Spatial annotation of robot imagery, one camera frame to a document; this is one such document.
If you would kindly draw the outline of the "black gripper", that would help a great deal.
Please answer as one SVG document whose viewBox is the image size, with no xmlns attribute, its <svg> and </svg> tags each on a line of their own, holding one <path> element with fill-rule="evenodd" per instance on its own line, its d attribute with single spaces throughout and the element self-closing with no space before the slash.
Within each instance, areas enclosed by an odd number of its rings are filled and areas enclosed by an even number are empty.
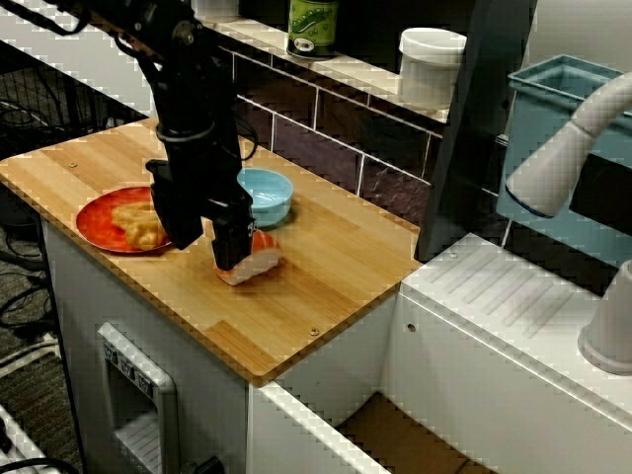
<svg viewBox="0 0 632 474">
<path fill-rule="evenodd" d="M 220 122 L 181 132 L 160 123 L 156 135 L 166 158 L 148 161 L 146 169 L 168 239 L 185 250 L 202 235 L 201 218 L 211 218 L 215 263 L 232 270 L 251 255 L 255 230 L 252 199 L 237 181 L 242 158 L 236 125 Z"/>
</svg>

